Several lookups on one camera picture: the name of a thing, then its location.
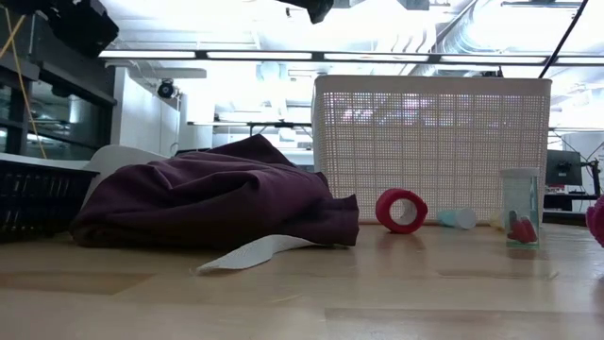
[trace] pink object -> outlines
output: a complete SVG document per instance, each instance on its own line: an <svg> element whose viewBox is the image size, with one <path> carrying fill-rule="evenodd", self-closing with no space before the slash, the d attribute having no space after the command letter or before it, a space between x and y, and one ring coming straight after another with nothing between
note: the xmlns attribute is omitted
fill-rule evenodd
<svg viewBox="0 0 604 340"><path fill-rule="evenodd" d="M587 227L596 241L604 247L604 197L601 197L594 207L587 209L585 216Z"/></svg>

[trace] mesh basket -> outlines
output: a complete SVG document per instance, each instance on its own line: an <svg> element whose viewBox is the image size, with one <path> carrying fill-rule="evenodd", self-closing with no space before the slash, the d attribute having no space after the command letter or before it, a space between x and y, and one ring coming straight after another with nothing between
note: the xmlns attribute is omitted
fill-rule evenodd
<svg viewBox="0 0 604 340"><path fill-rule="evenodd" d="M0 243L66 231L96 175L0 161Z"/></svg>
<svg viewBox="0 0 604 340"><path fill-rule="evenodd" d="M471 208L487 220L502 208L499 170L537 167L545 185L550 88L547 79L319 77L315 168L335 196L357 194L361 219L375 219L381 193L404 188L427 202L429 218Z"/></svg>

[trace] maroon cloth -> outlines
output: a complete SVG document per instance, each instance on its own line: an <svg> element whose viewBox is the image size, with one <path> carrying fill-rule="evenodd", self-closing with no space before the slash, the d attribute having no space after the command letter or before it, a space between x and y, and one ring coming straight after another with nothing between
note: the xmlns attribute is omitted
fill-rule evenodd
<svg viewBox="0 0 604 340"><path fill-rule="evenodd" d="M271 234L354 246L354 196L297 169L257 135L208 152L129 165L103 180L71 226L84 247L232 249Z"/></svg>

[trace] computer monitor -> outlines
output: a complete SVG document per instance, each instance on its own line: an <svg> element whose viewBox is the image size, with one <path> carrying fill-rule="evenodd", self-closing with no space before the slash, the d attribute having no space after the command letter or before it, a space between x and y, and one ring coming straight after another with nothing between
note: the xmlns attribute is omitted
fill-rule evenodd
<svg viewBox="0 0 604 340"><path fill-rule="evenodd" d="M583 185L581 155L574 151L547 150L545 184Z"/></svg>

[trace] white plastic basket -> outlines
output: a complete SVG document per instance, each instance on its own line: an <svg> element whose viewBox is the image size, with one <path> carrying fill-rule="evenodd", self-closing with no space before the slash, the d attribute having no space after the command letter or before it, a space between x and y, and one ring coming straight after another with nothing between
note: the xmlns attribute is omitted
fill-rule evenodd
<svg viewBox="0 0 604 340"><path fill-rule="evenodd" d="M550 89L547 79L318 77L315 169L335 196L358 196L363 220L390 188L421 196L428 218L471 208L488 220L502 208L499 170L537 167L545 185Z"/></svg>

